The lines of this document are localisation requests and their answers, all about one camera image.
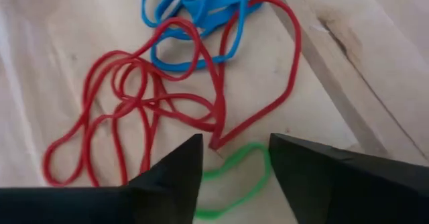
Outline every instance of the red rubber band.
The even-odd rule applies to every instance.
[[[240,134],[252,123],[261,119],[263,116],[267,115],[269,112],[273,111],[276,107],[282,104],[289,97],[290,93],[292,92],[292,89],[294,88],[296,73],[298,71],[298,63],[301,53],[300,24],[298,23],[298,19],[294,15],[293,11],[280,0],[250,0],[249,6],[262,2],[273,3],[274,5],[277,5],[278,7],[282,8],[290,16],[295,28],[295,52],[289,80],[287,82],[285,91],[275,101],[273,101],[263,109],[259,110],[256,114],[252,115],[250,118],[236,126],[229,133],[225,134],[222,137],[226,119],[226,102],[223,92],[225,81],[225,65],[219,64],[218,66],[215,66],[213,64],[210,54],[208,53],[204,44],[201,42],[200,36],[198,35],[196,28],[192,25],[191,22],[186,19],[181,19],[177,17],[170,18],[164,23],[162,23],[155,30],[154,35],[136,52],[132,54],[120,50],[107,52],[92,65],[88,74],[86,75],[83,86],[82,113],[80,114],[80,117],[72,126],[72,128],[68,131],[68,133],[50,144],[44,154],[43,174],[46,181],[52,186],[66,186],[74,182],[82,174],[83,169],[86,168],[92,185],[99,186],[99,181],[96,177],[92,165],[92,160],[90,157],[91,139],[93,138],[94,132],[100,125],[100,123],[107,119],[111,119],[111,131],[119,162],[121,183],[127,184],[128,175],[125,164],[125,157],[123,154],[123,148],[118,132],[118,120],[123,116],[129,114],[134,109],[137,109],[139,111],[141,120],[143,122],[143,132],[145,133],[145,149],[140,166],[140,172],[145,172],[150,168],[150,152],[154,143],[156,129],[161,116],[171,117],[192,127],[195,127],[196,129],[212,132],[209,146],[210,148],[217,150],[223,147],[229,140]],[[220,55],[225,54],[229,33],[231,31],[231,28],[237,21],[237,18],[238,12],[225,26],[221,40],[221,47],[219,50]],[[195,44],[191,67],[181,76],[171,76],[169,74],[166,74],[165,72],[162,72],[161,70],[157,69],[147,60],[140,58],[140,56],[148,49],[150,49],[161,36],[161,34],[171,25],[176,25],[182,28],[190,36],[190,38]],[[207,68],[210,72],[210,77],[212,79],[213,87],[216,94],[214,103],[211,103],[209,100],[202,98],[198,95],[194,95],[192,93],[168,93],[163,83],[163,80],[176,82],[188,78],[194,72],[196,62],[200,55],[202,55],[202,57],[206,60]],[[110,63],[107,63],[107,60],[110,60],[112,57],[118,56],[123,57],[118,60],[114,60]],[[141,84],[137,94],[135,96],[131,96],[125,92],[124,86],[129,74],[134,70],[140,71]],[[104,114],[98,116],[91,121],[90,108],[93,104],[98,90],[100,89],[103,80],[110,72],[112,72],[111,88],[113,94],[119,100],[121,100],[121,102],[116,106],[112,114]],[[149,77],[151,77],[154,82],[154,96],[152,98],[143,99],[143,95],[145,94]],[[199,103],[207,108],[208,113],[201,118],[189,116],[175,108],[174,99],[185,99],[189,101],[194,101],[195,103]],[[165,101],[170,109],[163,109],[160,105],[162,101]],[[154,112],[151,121],[149,121],[149,118],[146,114],[147,109],[150,109]],[[209,119],[214,119],[214,123],[208,123],[207,121]],[[74,169],[74,172],[70,175],[69,178],[63,181],[58,180],[50,172],[50,163],[52,155],[58,147],[66,143],[72,136],[74,136],[80,128],[83,128],[84,135],[81,143],[82,149],[76,168]]]

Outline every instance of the rubber band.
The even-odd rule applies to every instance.
[[[207,49],[201,41],[197,29],[191,22],[186,19],[181,19],[177,17],[167,19],[156,28],[154,35],[140,49],[136,50],[133,53],[124,52],[121,50],[107,52],[91,66],[89,72],[86,75],[85,82],[83,85],[82,113],[76,120],[75,124],[71,127],[71,129],[66,132],[64,136],[52,142],[48,146],[43,156],[43,175],[48,184],[52,186],[67,186],[73,183],[84,172],[84,170],[86,170],[91,184],[93,186],[100,186],[96,171],[93,166],[91,146],[93,144],[92,140],[95,131],[102,122],[108,119],[112,121],[111,131],[113,143],[116,149],[117,161],[119,163],[121,184],[127,184],[128,173],[125,163],[125,156],[121,144],[121,138],[119,136],[118,123],[120,118],[126,116],[133,110],[137,110],[139,112],[143,123],[143,142],[145,150],[140,164],[140,172],[142,173],[150,169],[151,149],[154,144],[156,131],[161,117],[177,119],[178,121],[181,121],[182,123],[185,123],[201,131],[211,132],[212,135],[210,138],[209,147],[213,150],[217,150],[227,144],[234,137],[237,137],[251,124],[255,123],[257,120],[261,119],[268,113],[272,112],[279,105],[281,105],[290,96],[295,85],[301,53],[302,39],[300,24],[293,11],[280,0],[250,0],[248,7],[252,7],[263,2],[272,3],[283,9],[290,16],[290,19],[295,29],[295,49],[292,66],[290,69],[290,75],[287,82],[285,82],[286,88],[284,92],[278,98],[276,98],[272,103],[268,104],[258,112],[254,113],[242,123],[238,124],[238,126],[232,128],[231,131],[223,135],[227,114],[224,95],[225,65],[214,65],[210,54],[208,53]],[[236,12],[225,25],[221,38],[221,44],[219,47],[220,56],[224,55],[227,51],[227,42],[229,34],[238,19],[239,14],[238,12]],[[170,74],[166,74],[165,72],[156,68],[153,64],[151,64],[151,62],[141,57],[144,52],[147,52],[161,38],[162,34],[171,25],[176,25],[182,28],[183,31],[190,36],[190,38],[195,44],[194,52],[192,54],[192,64],[190,65],[189,69],[180,76],[172,76]],[[215,92],[215,98],[213,102],[210,102],[203,97],[191,93],[169,93],[164,86],[164,80],[178,82],[188,78],[196,69],[199,56],[202,56],[207,62],[207,69],[210,73],[210,78],[212,80]],[[138,70],[141,74],[140,86],[138,92],[135,95],[130,95],[125,92],[125,83],[127,82],[127,79],[130,76],[131,72],[133,72],[134,70]],[[105,113],[94,118],[90,114],[92,105],[95,101],[96,95],[101,87],[102,82],[105,80],[105,78],[110,72],[112,73],[110,81],[112,92],[120,100],[120,103],[116,106],[115,110],[112,113]],[[151,78],[153,82],[153,97],[145,96],[149,78]],[[198,103],[206,107],[208,112],[203,117],[189,116],[183,112],[180,112],[176,108],[174,104],[174,101],[176,99]],[[147,116],[147,110],[154,112],[151,121]],[[81,142],[81,151],[76,168],[66,180],[58,180],[51,173],[50,170],[53,155],[60,146],[62,146],[68,140],[74,137],[80,129],[83,130],[83,137]],[[235,154],[232,157],[232,160],[229,160],[227,163],[225,163],[225,165],[220,170],[214,172],[206,172],[204,174],[204,179],[208,180],[210,178],[213,178],[213,176],[226,172],[231,167],[231,165],[237,162],[236,160],[239,159],[239,157],[242,157],[243,152],[244,150],[242,152],[239,152],[238,154]],[[257,191],[260,190],[264,183],[265,177],[263,177],[258,182],[255,188],[253,188],[253,190],[246,197],[239,199],[225,209],[221,209],[220,211],[199,210],[198,215],[200,215],[202,218],[207,219],[220,217],[223,213],[226,213],[237,205],[240,205],[241,203],[250,199],[253,195],[255,195]]]
[[[263,162],[265,165],[265,172],[261,179],[257,182],[257,184],[242,198],[236,200],[234,203],[230,204],[229,206],[222,208],[220,210],[208,210],[208,209],[196,209],[195,217],[199,219],[206,219],[206,220],[214,220],[218,219],[225,213],[231,211],[235,207],[238,207],[239,205],[242,205],[243,203],[249,201],[252,199],[257,193],[261,192],[262,188],[267,184],[267,181],[269,179],[269,175],[271,172],[271,161],[269,158],[269,152],[267,147],[265,147],[263,144],[259,143],[252,143],[247,144],[246,146],[241,147],[238,149],[233,155],[229,156],[225,163],[216,170],[208,170],[204,171],[202,175],[202,181],[209,181],[215,178],[221,177],[223,174],[228,172],[228,170],[234,168],[238,164],[240,164],[251,152],[254,152],[256,150],[260,150],[263,154]]]
[[[145,12],[145,2],[146,0],[142,0],[142,10],[141,17],[143,21],[149,27],[156,27],[157,24],[162,22],[162,15],[167,10],[167,8],[171,5],[174,0],[162,0],[161,3],[156,7],[155,10],[155,19],[156,22],[152,22],[147,18]],[[202,29],[200,33],[201,38],[205,38],[210,35],[213,31],[215,31],[218,27],[225,25],[229,19],[233,16],[233,14],[239,10],[239,26],[237,30],[237,35],[234,40],[234,43],[230,49],[230,51],[224,56],[215,56],[213,58],[213,62],[215,64],[224,62],[230,58],[232,58],[240,43],[241,36],[243,34],[243,25],[245,21],[245,17],[253,13],[256,9],[258,9],[261,5],[253,5],[250,8],[247,8],[248,0],[179,0],[178,4],[172,10],[172,12],[167,16],[173,17],[175,16],[181,8],[186,8],[190,13],[192,20],[196,27]],[[184,72],[187,71],[190,67],[190,62],[182,62],[179,64],[170,64],[167,62],[161,61],[156,55],[156,45],[159,44],[162,40],[166,38],[176,38],[179,40],[190,40],[190,38],[184,34],[181,29],[168,29],[161,38],[155,43],[153,48],[151,49],[151,61],[162,70],[170,71],[170,72]],[[197,62],[196,68],[201,69],[206,67],[206,62],[202,59]]]

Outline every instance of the wooden floor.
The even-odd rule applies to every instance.
[[[150,15],[157,2],[148,0]],[[395,0],[286,2],[304,31],[296,88],[286,103],[219,154],[206,148],[204,166],[219,166],[223,157],[247,142],[267,143],[271,132],[427,165],[429,113],[423,106],[429,101],[424,85],[429,80],[429,55],[424,51],[429,38],[414,27],[429,20],[426,2],[403,0],[399,9],[392,5]],[[92,62],[109,50],[133,51],[151,36],[153,30],[139,12],[140,0],[0,0],[0,186],[46,185],[40,171],[42,154],[79,116],[83,79]],[[421,17],[421,25],[406,17]],[[284,89],[294,49],[291,33],[287,19],[268,5],[246,21],[239,51],[227,65],[227,130]],[[217,32],[204,42],[213,54],[219,38]],[[170,62],[189,59],[191,51],[192,45],[173,41],[162,43],[158,50]],[[127,87],[132,91],[137,85]],[[209,99],[215,95],[204,70],[167,87]],[[106,85],[97,96],[95,111],[110,113],[116,104]],[[187,103],[179,107],[195,116],[204,114],[204,109]],[[153,161],[196,132],[162,119]],[[137,115],[121,122],[121,133],[128,169],[136,175],[143,153]],[[209,137],[204,133],[206,144]],[[58,176],[66,178],[74,168],[78,142],[73,139],[56,154],[52,170]],[[93,151],[101,184],[118,185],[107,124],[97,132]],[[225,206],[244,195],[262,171],[261,156],[251,156],[223,179],[204,183],[200,205]],[[83,176],[74,185],[88,184]],[[261,194],[217,223],[279,220],[296,222],[272,177]]]

